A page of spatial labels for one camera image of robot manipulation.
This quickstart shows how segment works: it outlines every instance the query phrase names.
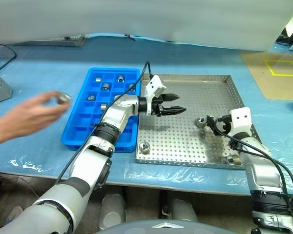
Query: perforated metal tray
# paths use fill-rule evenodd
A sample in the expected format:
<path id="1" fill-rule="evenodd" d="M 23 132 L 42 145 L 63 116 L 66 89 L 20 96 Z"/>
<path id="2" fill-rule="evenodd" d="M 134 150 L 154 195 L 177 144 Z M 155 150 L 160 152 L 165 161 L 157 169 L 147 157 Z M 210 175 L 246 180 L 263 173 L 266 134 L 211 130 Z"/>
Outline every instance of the perforated metal tray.
<path id="1" fill-rule="evenodd" d="M 167 89 L 180 99 L 166 102 L 165 106 L 182 106 L 187 110 L 176 116 L 146 117 L 140 115 L 136 161 L 139 163 L 168 164 L 193 167 L 243 169 L 237 165 L 239 157 L 228 146 L 229 140 L 214 136 L 210 128 L 199 129 L 194 121 L 198 117 L 227 115 L 230 110 L 244 107 L 230 76 L 166 75 L 161 74 Z M 144 76 L 142 96 L 148 77 Z M 259 139 L 255 128 L 252 134 Z M 146 140 L 151 150 L 144 155 L 139 144 Z M 233 157 L 234 165 L 228 157 Z"/>
<path id="2" fill-rule="evenodd" d="M 85 35 L 69 36 L 64 38 L 50 38 L 42 40 L 31 40 L 18 43 L 17 45 L 54 45 L 54 46 L 76 46 L 84 45 Z"/>

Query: finger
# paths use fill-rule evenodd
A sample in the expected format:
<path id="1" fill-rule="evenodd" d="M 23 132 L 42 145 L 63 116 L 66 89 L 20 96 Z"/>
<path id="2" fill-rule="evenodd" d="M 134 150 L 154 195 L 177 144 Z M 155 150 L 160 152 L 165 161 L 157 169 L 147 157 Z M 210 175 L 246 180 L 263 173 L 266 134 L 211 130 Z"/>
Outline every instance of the finger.
<path id="1" fill-rule="evenodd" d="M 48 117 L 45 117 L 44 119 L 40 119 L 39 124 L 38 124 L 37 128 L 34 130 L 34 132 L 39 131 L 43 128 L 46 128 L 47 126 L 54 123 L 58 118 L 59 117 L 48 116 Z"/>
<path id="2" fill-rule="evenodd" d="M 48 101 L 50 101 L 51 98 L 56 97 L 59 94 L 58 91 L 49 91 L 42 94 L 39 94 L 26 102 L 23 103 L 25 106 L 34 106 L 34 105 L 41 105 Z"/>
<path id="3" fill-rule="evenodd" d="M 60 116 L 70 108 L 68 102 L 51 107 L 41 107 L 39 113 L 44 116 Z"/>

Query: blue table surface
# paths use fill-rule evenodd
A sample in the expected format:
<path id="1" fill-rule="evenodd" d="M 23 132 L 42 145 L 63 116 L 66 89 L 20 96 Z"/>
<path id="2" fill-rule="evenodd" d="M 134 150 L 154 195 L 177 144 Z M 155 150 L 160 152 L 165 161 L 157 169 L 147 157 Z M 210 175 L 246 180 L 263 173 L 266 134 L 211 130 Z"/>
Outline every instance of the blue table surface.
<path id="1" fill-rule="evenodd" d="M 293 172 L 293 101 L 265 99 L 240 52 L 231 49 L 180 45 L 121 37 L 95 37 L 83 47 L 13 46 L 18 57 L 0 76 L 13 97 L 0 102 L 0 116 L 20 102 L 47 90 L 60 90 L 76 99 L 91 67 L 142 69 L 151 62 L 154 74 L 231 75 L 262 142 Z M 288 52 L 275 44 L 272 52 Z M 0 48 L 0 65 L 10 56 Z M 0 172 L 57 177 L 74 154 L 60 142 L 70 111 L 35 134 L 0 145 Z M 135 152 L 115 153 L 107 182 L 184 191 L 249 194 L 244 170 L 148 165 L 135 162 Z M 287 177 L 289 190 L 292 184 Z"/>

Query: blue plastic tray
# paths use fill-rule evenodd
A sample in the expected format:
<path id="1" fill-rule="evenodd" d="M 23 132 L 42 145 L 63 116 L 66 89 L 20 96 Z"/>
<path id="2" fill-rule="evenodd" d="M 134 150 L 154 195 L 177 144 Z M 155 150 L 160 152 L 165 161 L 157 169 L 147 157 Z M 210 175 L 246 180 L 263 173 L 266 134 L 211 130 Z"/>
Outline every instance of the blue plastic tray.
<path id="1" fill-rule="evenodd" d="M 139 77 L 140 71 L 131 68 L 91 68 L 84 80 L 83 86 L 78 94 L 73 110 L 63 131 L 61 142 L 71 150 L 77 150 L 83 144 L 93 124 L 98 123 L 103 111 L 100 109 L 102 103 L 110 104 L 116 95 L 122 94 Z M 124 82 L 118 82 L 118 76 L 125 78 Z M 103 91 L 104 83 L 109 84 L 109 91 Z M 141 82 L 134 91 L 128 92 L 132 95 L 140 95 Z M 95 100 L 87 100 L 94 95 Z M 116 143 L 116 152 L 133 152 L 136 149 L 138 131 L 138 116 L 132 116 Z"/>

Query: human arm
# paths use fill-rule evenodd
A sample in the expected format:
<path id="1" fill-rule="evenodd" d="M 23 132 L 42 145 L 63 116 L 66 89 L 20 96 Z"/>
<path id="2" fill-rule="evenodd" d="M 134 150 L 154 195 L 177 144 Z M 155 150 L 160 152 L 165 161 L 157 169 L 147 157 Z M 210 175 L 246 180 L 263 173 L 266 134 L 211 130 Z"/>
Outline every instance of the human arm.
<path id="1" fill-rule="evenodd" d="M 44 103 L 59 92 L 50 91 L 37 95 L 13 108 L 0 118 L 0 144 L 32 134 L 56 121 L 69 107 L 69 103 L 45 107 Z"/>

